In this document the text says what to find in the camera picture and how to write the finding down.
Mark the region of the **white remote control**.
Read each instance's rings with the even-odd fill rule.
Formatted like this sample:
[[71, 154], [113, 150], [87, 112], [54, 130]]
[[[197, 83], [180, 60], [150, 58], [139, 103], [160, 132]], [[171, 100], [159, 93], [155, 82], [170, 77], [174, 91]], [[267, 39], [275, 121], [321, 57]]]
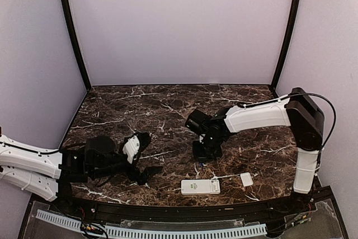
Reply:
[[193, 179], [181, 181], [182, 195], [220, 194], [220, 182], [217, 179]]

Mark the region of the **white battery cover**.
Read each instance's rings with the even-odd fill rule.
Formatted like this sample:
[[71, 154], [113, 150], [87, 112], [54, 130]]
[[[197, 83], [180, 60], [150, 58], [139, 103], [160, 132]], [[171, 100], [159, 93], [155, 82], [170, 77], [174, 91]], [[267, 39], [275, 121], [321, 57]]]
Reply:
[[249, 172], [245, 172], [240, 174], [240, 178], [242, 181], [242, 184], [244, 187], [248, 187], [248, 186], [252, 186], [253, 185], [253, 180], [252, 180], [252, 176]]

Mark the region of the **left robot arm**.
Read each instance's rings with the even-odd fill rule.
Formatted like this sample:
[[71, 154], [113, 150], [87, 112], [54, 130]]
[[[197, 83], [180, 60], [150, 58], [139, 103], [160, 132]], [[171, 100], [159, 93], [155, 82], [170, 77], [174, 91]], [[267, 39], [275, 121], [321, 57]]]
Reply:
[[161, 166], [141, 170], [137, 163], [150, 145], [149, 133], [138, 132], [117, 145], [100, 135], [59, 149], [46, 149], [15, 141], [1, 135], [1, 179], [47, 201], [54, 201], [67, 214], [75, 214], [79, 202], [62, 193], [72, 183], [106, 179], [125, 174], [138, 185], [146, 184], [162, 172]]

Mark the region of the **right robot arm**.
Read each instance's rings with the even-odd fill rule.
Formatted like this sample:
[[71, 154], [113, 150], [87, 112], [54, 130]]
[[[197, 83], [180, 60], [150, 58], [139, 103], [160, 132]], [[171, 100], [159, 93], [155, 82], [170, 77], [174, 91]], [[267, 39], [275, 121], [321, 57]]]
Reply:
[[192, 143], [194, 159], [199, 162], [220, 158], [222, 144], [243, 131], [285, 127], [290, 129], [298, 150], [292, 196], [285, 208], [297, 213], [306, 206], [314, 177], [321, 165], [321, 154], [336, 127], [337, 112], [326, 97], [293, 88], [287, 95], [224, 107], [214, 115], [198, 109], [186, 119], [185, 127], [198, 137]]

